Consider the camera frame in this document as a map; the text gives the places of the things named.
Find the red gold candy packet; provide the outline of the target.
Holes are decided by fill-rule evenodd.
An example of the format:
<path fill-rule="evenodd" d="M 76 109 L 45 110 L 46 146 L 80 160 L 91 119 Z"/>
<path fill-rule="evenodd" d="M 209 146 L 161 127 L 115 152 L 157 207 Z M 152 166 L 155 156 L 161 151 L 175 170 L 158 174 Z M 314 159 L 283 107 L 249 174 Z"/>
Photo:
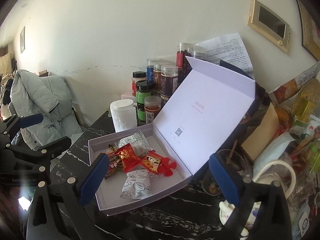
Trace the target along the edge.
<path fill-rule="evenodd" d="M 133 147 L 130 144 L 118 148 L 115 155 L 118 155 L 121 158 L 125 173 L 132 171 L 141 162 L 140 157 L 135 154 Z"/>

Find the red plastic fan propeller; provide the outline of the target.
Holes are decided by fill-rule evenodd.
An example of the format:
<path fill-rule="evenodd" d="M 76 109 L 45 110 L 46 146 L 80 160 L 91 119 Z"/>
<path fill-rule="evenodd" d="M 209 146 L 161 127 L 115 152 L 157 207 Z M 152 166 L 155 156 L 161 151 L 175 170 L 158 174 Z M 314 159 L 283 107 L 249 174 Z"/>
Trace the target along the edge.
<path fill-rule="evenodd" d="M 172 176 L 173 170 L 175 170 L 177 167 L 176 161 L 171 161 L 170 158 L 165 157 L 161 160 L 159 166 L 158 166 L 158 173 L 164 175 L 165 177 Z"/>

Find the red brown candy wrappers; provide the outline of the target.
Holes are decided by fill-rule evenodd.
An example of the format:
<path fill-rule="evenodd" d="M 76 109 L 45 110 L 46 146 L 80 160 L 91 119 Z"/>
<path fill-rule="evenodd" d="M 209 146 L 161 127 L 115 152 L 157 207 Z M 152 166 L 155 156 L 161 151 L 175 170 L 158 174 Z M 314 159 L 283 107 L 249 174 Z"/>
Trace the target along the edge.
<path fill-rule="evenodd" d="M 121 157 L 116 154 L 116 148 L 109 144 L 107 151 L 105 154 L 108 156 L 109 159 L 109 166 L 108 170 L 104 176 L 105 179 L 112 176 L 115 172 L 123 170 L 123 162 Z"/>

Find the white bread-print snack bag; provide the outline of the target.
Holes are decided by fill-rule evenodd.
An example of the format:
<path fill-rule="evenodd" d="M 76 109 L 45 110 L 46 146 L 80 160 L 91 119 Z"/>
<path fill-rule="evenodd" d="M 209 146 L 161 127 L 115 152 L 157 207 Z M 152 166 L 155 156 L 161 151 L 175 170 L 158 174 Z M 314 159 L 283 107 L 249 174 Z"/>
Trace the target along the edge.
<path fill-rule="evenodd" d="M 129 135 L 128 137 L 120 139 L 115 143 L 116 148 L 121 148 L 124 145 L 130 144 L 138 157 L 146 156 L 153 149 L 150 147 L 145 135 L 142 131 Z"/>

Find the red cartoon figure candy packet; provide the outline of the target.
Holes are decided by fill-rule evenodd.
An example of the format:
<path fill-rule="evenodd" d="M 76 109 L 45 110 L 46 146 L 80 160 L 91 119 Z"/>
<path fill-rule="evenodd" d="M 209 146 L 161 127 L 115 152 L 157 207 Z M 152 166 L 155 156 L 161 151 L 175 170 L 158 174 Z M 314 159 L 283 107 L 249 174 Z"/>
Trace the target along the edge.
<path fill-rule="evenodd" d="M 139 164 L 151 173 L 159 175 L 158 167 L 161 164 L 162 159 L 163 157 L 161 155 L 157 154 L 154 151 L 150 151 L 146 156 L 142 158 Z"/>

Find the clear glass cup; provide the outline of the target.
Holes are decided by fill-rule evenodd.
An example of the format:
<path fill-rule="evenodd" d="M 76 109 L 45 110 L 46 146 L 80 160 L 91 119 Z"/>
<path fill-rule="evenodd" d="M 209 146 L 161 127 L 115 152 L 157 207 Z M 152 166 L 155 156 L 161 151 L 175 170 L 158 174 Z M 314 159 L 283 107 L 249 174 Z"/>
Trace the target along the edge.
<path fill-rule="evenodd" d="M 244 177 L 252 177 L 250 161 L 238 152 L 223 149 L 210 156 L 201 186 L 211 196 L 222 194 L 237 201 L 244 191 Z"/>

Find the white cartoon water bottle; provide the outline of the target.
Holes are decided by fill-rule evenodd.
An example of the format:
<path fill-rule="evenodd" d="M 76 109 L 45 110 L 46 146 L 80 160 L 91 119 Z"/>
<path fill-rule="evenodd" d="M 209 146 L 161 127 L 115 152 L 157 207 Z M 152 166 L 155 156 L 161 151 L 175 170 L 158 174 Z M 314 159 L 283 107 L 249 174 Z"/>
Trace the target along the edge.
<path fill-rule="evenodd" d="M 284 192 L 281 183 L 277 180 L 271 184 L 259 184 L 257 180 L 269 167 L 281 165 L 291 173 L 291 184 Z M 240 239 L 246 222 L 252 213 L 253 205 L 260 203 L 259 211 L 249 232 L 248 239 L 291 239 L 291 221 L 287 205 L 287 198 L 296 184 L 296 175 L 293 168 L 282 160 L 273 160 L 267 163 L 253 179 L 242 178 L 244 191 L 240 203 L 235 205 L 229 218 L 220 231 L 221 239 Z"/>

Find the white open gift box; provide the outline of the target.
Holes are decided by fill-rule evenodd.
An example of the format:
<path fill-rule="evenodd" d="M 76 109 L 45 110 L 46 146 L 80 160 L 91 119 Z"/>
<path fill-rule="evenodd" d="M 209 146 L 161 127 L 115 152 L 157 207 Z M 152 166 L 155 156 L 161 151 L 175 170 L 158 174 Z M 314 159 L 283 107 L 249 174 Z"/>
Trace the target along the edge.
<path fill-rule="evenodd" d="M 124 172 L 104 179 L 95 196 L 105 214 L 131 211 L 187 186 L 251 107 L 255 99 L 253 79 L 192 57 L 189 63 L 191 72 L 154 121 L 138 128 L 158 154 L 177 163 L 176 170 L 170 177 L 153 177 L 152 195 L 140 200 L 121 197 Z"/>

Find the white paper towel roll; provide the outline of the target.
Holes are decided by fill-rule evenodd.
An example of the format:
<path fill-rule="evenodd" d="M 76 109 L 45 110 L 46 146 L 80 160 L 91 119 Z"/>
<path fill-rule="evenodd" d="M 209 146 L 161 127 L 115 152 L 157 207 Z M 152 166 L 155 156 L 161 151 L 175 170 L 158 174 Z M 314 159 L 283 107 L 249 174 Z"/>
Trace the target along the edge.
<path fill-rule="evenodd" d="M 110 112 L 116 132 L 137 127 L 136 108 L 133 100 L 121 99 L 112 102 Z"/>

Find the green label black-lid jar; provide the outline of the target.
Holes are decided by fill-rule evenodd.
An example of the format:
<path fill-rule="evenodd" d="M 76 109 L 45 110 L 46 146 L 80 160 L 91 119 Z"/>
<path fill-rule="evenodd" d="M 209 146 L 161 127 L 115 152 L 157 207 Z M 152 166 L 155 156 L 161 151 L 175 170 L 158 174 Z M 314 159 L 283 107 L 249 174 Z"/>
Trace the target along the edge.
<path fill-rule="evenodd" d="M 137 117 L 145 121 L 145 98 L 153 95 L 155 83 L 153 81 L 138 81 L 136 83 Z"/>

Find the dark tea clear jar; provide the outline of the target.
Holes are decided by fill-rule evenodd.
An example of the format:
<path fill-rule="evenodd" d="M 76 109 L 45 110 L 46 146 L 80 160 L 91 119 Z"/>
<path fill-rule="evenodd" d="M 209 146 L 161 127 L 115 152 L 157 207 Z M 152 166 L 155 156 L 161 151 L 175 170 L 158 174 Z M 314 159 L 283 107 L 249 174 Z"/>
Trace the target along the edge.
<path fill-rule="evenodd" d="M 163 65 L 161 67 L 161 98 L 168 101 L 178 86 L 178 67 Z"/>

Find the printed white paper sheet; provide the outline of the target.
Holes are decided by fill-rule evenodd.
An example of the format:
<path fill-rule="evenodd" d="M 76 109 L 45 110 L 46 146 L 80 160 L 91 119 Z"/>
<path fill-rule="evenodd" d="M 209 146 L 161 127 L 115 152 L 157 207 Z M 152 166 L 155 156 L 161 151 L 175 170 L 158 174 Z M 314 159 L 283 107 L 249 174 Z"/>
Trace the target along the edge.
<path fill-rule="evenodd" d="M 193 49 L 196 52 L 205 53 L 207 62 L 220 64 L 222 60 L 240 68 L 253 77 L 253 65 L 238 33 L 199 42 L 193 46 Z"/>

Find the tall red label jar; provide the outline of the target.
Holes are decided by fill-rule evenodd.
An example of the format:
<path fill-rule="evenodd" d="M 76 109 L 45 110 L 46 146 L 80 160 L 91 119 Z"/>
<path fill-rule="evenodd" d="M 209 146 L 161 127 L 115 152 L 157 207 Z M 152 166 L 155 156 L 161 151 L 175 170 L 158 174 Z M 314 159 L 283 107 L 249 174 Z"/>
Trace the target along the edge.
<path fill-rule="evenodd" d="M 191 71 L 191 66 L 186 57 L 191 56 L 192 51 L 193 45 L 191 43 L 180 42 L 177 46 L 176 66 L 178 67 L 178 83 L 182 83 Z"/>

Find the small wall picture frame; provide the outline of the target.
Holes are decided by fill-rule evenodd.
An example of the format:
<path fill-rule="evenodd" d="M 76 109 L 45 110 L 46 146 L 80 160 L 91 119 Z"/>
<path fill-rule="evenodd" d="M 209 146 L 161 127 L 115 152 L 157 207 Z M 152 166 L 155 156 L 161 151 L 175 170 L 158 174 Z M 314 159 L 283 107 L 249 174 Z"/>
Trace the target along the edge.
<path fill-rule="evenodd" d="M 23 53 L 24 50 L 25 50 L 25 27 L 23 27 L 20 32 L 20 53 Z"/>

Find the cream wall intercom panel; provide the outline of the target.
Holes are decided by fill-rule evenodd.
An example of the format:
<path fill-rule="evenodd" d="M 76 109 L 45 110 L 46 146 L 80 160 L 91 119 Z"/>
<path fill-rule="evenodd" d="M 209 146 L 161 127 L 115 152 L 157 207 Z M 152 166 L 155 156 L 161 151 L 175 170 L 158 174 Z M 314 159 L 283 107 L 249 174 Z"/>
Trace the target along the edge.
<path fill-rule="evenodd" d="M 251 0 L 247 25 L 284 53 L 289 51 L 290 25 L 258 0 Z"/>

